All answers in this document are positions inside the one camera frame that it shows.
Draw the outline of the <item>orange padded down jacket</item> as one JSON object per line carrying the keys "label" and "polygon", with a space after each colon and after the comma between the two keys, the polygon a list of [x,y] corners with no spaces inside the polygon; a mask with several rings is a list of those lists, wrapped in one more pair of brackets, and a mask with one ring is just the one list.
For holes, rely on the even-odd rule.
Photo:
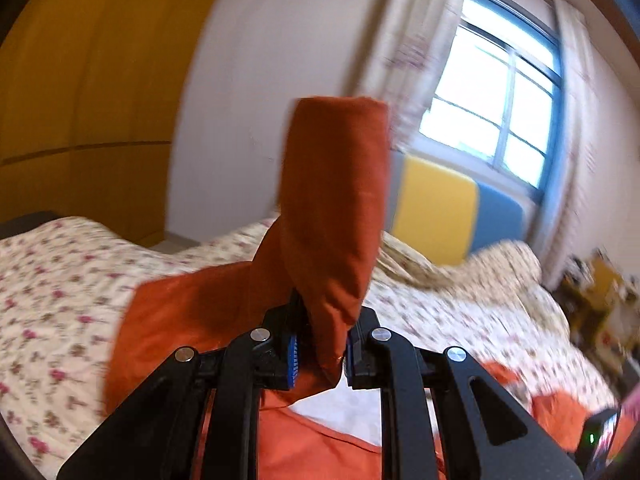
{"label": "orange padded down jacket", "polygon": [[[388,152],[383,103],[300,100],[285,142],[280,214],[255,257],[138,288],[105,379],[108,415],[176,349],[227,347],[298,292],[306,310],[298,376],[293,389],[260,395],[254,479],[385,479],[381,396],[348,384],[345,351],[383,238]],[[541,396],[524,410],[574,460],[586,420],[576,405]],[[579,479],[638,474],[639,426],[620,422],[605,468]]]}

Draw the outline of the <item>wooden bedside desk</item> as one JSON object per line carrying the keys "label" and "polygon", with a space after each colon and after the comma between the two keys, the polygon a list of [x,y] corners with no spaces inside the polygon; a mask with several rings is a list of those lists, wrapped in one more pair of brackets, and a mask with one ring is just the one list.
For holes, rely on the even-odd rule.
{"label": "wooden bedside desk", "polygon": [[639,279],[601,248],[570,257],[553,292],[570,324],[570,339],[599,359],[621,360],[639,344]]}

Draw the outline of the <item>small floral beige pillow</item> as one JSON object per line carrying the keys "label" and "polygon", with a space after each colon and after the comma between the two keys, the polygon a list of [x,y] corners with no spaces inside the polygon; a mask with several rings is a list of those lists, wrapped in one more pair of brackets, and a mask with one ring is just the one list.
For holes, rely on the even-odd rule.
{"label": "small floral beige pillow", "polygon": [[372,278],[477,304],[515,304],[520,292],[539,283],[541,266],[530,247],[520,240],[502,240],[462,263],[439,266],[384,233]]}

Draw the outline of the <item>floral white quilt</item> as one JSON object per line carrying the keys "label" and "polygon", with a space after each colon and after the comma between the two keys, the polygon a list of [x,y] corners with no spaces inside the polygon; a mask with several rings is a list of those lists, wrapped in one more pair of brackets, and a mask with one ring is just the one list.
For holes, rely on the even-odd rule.
{"label": "floral white quilt", "polygon": [[[43,477],[54,478],[102,420],[107,362],[136,288],[250,260],[268,226],[256,222],[169,256],[80,217],[2,242],[1,413]],[[540,282],[515,304],[477,304],[372,278],[364,302],[418,347],[457,344],[506,372],[506,388],[526,408],[541,396],[590,413],[615,402]]]}

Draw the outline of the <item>pink patterned right curtain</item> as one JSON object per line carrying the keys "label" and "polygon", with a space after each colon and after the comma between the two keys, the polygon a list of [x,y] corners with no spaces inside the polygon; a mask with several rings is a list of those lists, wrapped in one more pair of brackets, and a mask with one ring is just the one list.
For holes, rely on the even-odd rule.
{"label": "pink patterned right curtain", "polygon": [[584,220],[594,167],[598,119],[593,47],[585,17],[565,0],[553,0],[560,33],[562,116],[548,186],[533,230],[541,283],[561,281]]}

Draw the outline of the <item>pink patterned curtain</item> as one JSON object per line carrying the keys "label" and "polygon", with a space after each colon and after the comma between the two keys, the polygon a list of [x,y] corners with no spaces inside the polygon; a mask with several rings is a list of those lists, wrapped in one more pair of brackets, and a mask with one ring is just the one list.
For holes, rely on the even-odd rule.
{"label": "pink patterned curtain", "polygon": [[598,119],[593,47],[585,17],[565,0],[553,0],[560,33],[562,116],[548,186],[533,230],[541,283],[561,281],[584,220],[594,167]]}
{"label": "pink patterned curtain", "polygon": [[405,152],[431,109],[464,0],[384,0],[355,90],[390,108],[390,145]]}

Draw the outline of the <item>grey yellow blue headboard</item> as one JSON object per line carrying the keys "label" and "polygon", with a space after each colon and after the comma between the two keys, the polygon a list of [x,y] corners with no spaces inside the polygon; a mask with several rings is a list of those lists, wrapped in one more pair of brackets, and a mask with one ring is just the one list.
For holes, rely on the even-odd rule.
{"label": "grey yellow blue headboard", "polygon": [[385,231],[438,266],[502,240],[522,240],[522,206],[491,185],[392,151]]}

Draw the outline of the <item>blue framed window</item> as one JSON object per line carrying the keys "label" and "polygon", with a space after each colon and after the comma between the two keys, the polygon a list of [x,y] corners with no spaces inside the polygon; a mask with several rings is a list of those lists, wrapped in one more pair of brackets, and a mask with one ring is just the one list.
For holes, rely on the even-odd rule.
{"label": "blue framed window", "polygon": [[464,0],[419,139],[447,162],[540,203],[561,108],[560,45],[552,28],[512,0]]}

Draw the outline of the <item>brown wooden wardrobe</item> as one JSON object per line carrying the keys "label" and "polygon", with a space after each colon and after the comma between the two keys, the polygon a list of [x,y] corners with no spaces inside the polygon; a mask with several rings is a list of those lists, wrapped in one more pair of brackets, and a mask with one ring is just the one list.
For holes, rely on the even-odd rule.
{"label": "brown wooden wardrobe", "polygon": [[1,0],[1,218],[165,234],[184,84],[216,0]]}

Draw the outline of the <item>pink patterned left curtain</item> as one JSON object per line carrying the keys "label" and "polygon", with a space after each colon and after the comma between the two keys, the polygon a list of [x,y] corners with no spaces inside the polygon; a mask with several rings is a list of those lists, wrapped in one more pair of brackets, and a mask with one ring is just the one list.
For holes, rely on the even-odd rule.
{"label": "pink patterned left curtain", "polygon": [[464,0],[384,0],[355,90],[390,108],[390,145],[405,152],[431,109]]}

